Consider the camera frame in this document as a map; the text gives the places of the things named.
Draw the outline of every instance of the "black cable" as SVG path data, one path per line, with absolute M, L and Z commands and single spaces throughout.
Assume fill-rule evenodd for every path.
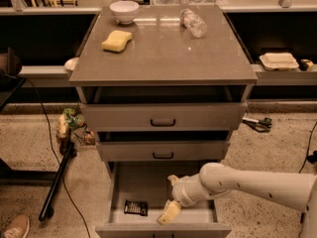
M 46 110 L 45 107 L 44 107 L 42 98 L 41 98 L 41 96 L 40 96 L 40 94 L 39 94 L 37 88 L 34 86 L 34 84 L 33 84 L 28 78 L 25 78 L 25 77 L 21 77 L 21 78 L 24 78 L 25 80 L 27 80 L 27 81 L 32 85 L 32 87 L 35 89 L 35 91 L 36 91 L 36 93 L 37 93 L 37 95 L 38 95 L 38 97 L 39 97 L 39 101 L 40 101 L 41 107 L 42 107 L 43 112 L 44 112 L 44 114 L 45 114 L 45 116 L 46 116 L 46 119 L 47 119 L 47 122 L 48 122 L 48 126 L 49 126 L 51 149 L 52 149 L 53 154 L 54 154 L 55 157 L 56 157 L 56 160 L 57 160 L 58 164 L 60 165 L 60 161 L 59 161 L 59 159 L 58 159 L 58 156 L 57 156 L 57 154 L 56 154 L 56 152 L 55 152 L 55 150 L 54 150 L 54 148 L 53 148 L 53 137 L 52 137 L 52 131 L 51 131 L 51 122 L 50 122 L 50 119 L 49 119 L 47 110 Z M 69 197 L 69 199 L 70 199 L 72 205 L 74 206 L 74 208 L 77 210 L 78 214 L 80 215 L 80 217 L 81 217 L 81 219 L 82 219 L 82 221 L 83 221 L 83 223 L 84 223 L 84 225 L 85 225 L 85 228 L 86 228 L 86 230 L 87 230 L 88 237 L 90 238 L 90 233 L 89 233 L 89 228 L 88 228 L 88 226 L 87 226 L 87 222 L 86 222 L 84 216 L 82 215 L 82 213 L 80 212 L 80 210 L 78 209 L 77 205 L 76 205 L 75 202 L 73 201 L 72 197 L 70 196 L 70 193 L 68 192 L 68 189 L 67 189 L 67 187 L 66 187 L 66 183 L 65 183 L 64 177 L 62 177 L 62 183 L 63 183 L 63 186 L 64 186 L 64 188 L 65 188 L 65 191 L 66 191 L 66 193 L 67 193 L 67 195 L 68 195 L 68 197 Z
M 302 172 L 302 170 L 304 169 L 304 167 L 305 167 L 305 165 L 306 165 L 307 157 L 308 157 L 308 155 L 309 155 L 309 149 L 310 149 L 311 138 L 312 138 L 312 136 L 313 136 L 313 133 L 314 133 L 314 130 L 315 130 L 316 126 L 317 126 L 317 122 L 315 123 L 313 129 L 312 129 L 311 132 L 310 132 L 310 137 L 309 137 L 309 141 L 308 141 L 308 146 L 307 146 L 307 152 L 306 152 L 305 161 L 304 161 L 304 163 L 303 163 L 303 166 L 302 166 L 301 169 L 299 170 L 299 173 Z

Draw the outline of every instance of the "gray countertop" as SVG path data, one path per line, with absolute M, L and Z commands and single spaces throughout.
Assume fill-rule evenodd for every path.
M 253 72 L 218 6 L 187 6 L 207 24 L 207 34 L 195 39 L 179 24 L 182 7 L 141 6 L 135 22 L 117 24 L 104 7 L 80 56 L 70 84 L 181 85 L 255 83 Z M 119 54 L 101 43 L 114 30 L 132 33 Z

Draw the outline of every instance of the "person's foot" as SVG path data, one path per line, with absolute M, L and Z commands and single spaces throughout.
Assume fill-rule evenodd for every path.
M 26 238 L 30 230 L 30 220 L 27 215 L 21 214 L 8 226 L 7 231 L 4 232 L 5 238 Z

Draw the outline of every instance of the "yellow sponge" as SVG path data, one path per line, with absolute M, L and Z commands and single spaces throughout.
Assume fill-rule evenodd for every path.
M 121 52 L 131 39 L 131 33 L 115 30 L 110 33 L 106 41 L 101 43 L 101 47 L 104 51 Z
M 162 211 L 162 214 L 158 217 L 157 223 L 160 225 L 166 225 L 171 220 L 173 220 L 180 212 L 181 205 L 175 200 L 167 200 L 165 208 Z

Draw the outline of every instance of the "terrazzo floor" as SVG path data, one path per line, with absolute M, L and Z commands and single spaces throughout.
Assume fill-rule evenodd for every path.
M 58 158 L 55 124 L 64 107 L 70 104 L 46 104 L 51 121 L 53 148 Z M 298 173 L 306 155 L 311 130 L 317 121 L 317 103 L 251 102 L 248 117 L 269 117 L 273 126 L 260 134 L 245 124 L 235 131 L 223 164 L 235 169 Z M 41 106 L 9 104 L 0 113 L 0 157 L 13 169 L 56 171 L 58 165 L 51 149 L 48 123 Z M 77 156 L 66 170 L 64 182 L 72 200 L 82 213 L 90 237 L 99 237 L 95 226 L 106 218 L 106 201 L 110 180 L 94 147 L 75 142 Z M 317 148 L 313 133 L 310 150 Z M 315 174 L 307 163 L 303 173 Z M 38 220 L 49 188 L 0 184 L 0 228 L 4 230 L 19 213 L 30 216 L 30 238 L 88 237 L 84 222 L 72 205 L 63 185 L 54 201 L 54 216 Z M 300 232 L 301 213 L 240 191 L 217 199 L 220 220 L 232 226 L 228 238 L 295 238 Z

